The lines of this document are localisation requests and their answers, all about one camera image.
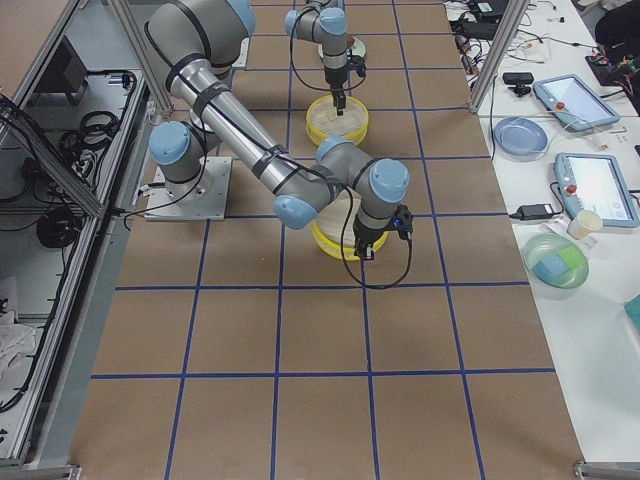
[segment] tablet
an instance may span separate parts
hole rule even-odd
[[[563,203],[571,218],[575,218],[580,210],[591,210],[602,217],[604,225],[640,225],[638,212],[615,157],[560,153],[556,156],[554,170]]]
[[[588,130],[620,120],[620,115],[575,75],[534,82],[533,91],[547,110],[571,130]],[[559,102],[564,104],[561,110]]]

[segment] white cup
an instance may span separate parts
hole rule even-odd
[[[571,220],[567,233],[576,240],[584,238],[590,233],[597,232],[602,228],[602,218],[591,210],[580,210],[576,218]]]

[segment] green bowl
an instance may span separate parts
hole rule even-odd
[[[565,258],[565,264],[568,264],[569,270],[565,273],[552,278],[543,278],[534,267],[540,262],[548,258],[550,255],[558,254]],[[524,264],[532,275],[540,281],[557,288],[576,288],[582,285],[587,276],[589,276],[589,263],[587,257],[584,256],[580,248],[560,235],[552,233],[543,233],[536,235],[522,249],[522,258]]]

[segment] blue plate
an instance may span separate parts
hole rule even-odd
[[[547,134],[544,130],[538,124],[522,117],[500,120],[493,134],[502,149],[512,155],[537,155],[547,146]]]

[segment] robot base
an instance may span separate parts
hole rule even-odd
[[[192,192],[188,200],[151,210],[144,217],[149,221],[224,220],[231,178],[231,157],[207,157],[206,162],[206,173],[213,184],[204,194],[193,199],[195,192]],[[159,168],[153,181],[164,182],[164,175]],[[159,207],[173,200],[164,188],[157,188],[151,191],[147,208]]]

